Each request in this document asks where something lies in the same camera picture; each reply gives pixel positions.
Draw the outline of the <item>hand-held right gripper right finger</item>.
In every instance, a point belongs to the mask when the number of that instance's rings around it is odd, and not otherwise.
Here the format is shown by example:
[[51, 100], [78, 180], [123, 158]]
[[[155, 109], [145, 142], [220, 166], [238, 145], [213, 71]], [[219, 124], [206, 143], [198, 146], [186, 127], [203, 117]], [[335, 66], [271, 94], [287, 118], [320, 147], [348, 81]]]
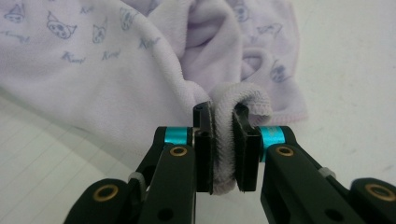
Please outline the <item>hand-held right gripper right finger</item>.
[[233, 110], [234, 177], [242, 191], [257, 188], [269, 224], [366, 224], [344, 188], [297, 143], [288, 126], [252, 126], [248, 108]]

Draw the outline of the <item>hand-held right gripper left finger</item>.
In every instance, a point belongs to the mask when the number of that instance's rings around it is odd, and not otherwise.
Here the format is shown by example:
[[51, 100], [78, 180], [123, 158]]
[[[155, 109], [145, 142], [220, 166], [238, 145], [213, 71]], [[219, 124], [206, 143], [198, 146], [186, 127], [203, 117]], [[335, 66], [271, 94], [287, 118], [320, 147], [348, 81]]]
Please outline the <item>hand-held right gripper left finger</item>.
[[196, 194], [213, 191], [212, 105], [192, 110], [190, 127], [157, 128], [137, 171], [148, 192], [137, 224], [195, 224]]

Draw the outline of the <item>lilac printed towel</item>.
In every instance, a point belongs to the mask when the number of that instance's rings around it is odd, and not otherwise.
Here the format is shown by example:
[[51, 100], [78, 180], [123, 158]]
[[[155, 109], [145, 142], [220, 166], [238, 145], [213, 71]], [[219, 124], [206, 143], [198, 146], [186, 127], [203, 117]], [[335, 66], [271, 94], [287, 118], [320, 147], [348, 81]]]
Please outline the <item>lilac printed towel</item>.
[[0, 0], [0, 88], [141, 152], [160, 125], [212, 104], [213, 190], [235, 184], [232, 112], [306, 116], [291, 0]]

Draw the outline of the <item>white grid mat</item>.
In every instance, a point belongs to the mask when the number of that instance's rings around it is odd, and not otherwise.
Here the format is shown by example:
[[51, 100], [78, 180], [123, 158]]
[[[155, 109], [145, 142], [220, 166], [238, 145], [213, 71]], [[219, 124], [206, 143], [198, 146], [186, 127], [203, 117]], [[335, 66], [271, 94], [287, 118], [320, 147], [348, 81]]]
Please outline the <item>white grid mat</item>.
[[[396, 0], [291, 2], [308, 108], [292, 126], [298, 143], [344, 185], [396, 185]], [[0, 224], [63, 224], [85, 188], [140, 161], [0, 89]]]

